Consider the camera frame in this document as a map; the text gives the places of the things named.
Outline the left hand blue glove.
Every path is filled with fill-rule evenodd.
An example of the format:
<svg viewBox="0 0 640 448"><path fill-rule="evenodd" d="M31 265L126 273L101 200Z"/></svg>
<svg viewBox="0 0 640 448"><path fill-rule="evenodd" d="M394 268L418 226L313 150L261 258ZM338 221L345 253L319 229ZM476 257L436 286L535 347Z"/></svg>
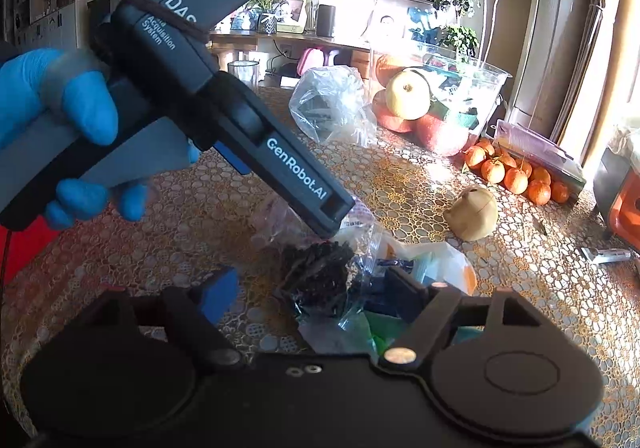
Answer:
<svg viewBox="0 0 640 448"><path fill-rule="evenodd" d="M140 220L148 177L200 157L174 123L124 120L96 60L37 48L1 65L1 212L14 229L42 214L52 229L91 220L109 203Z"/></svg>

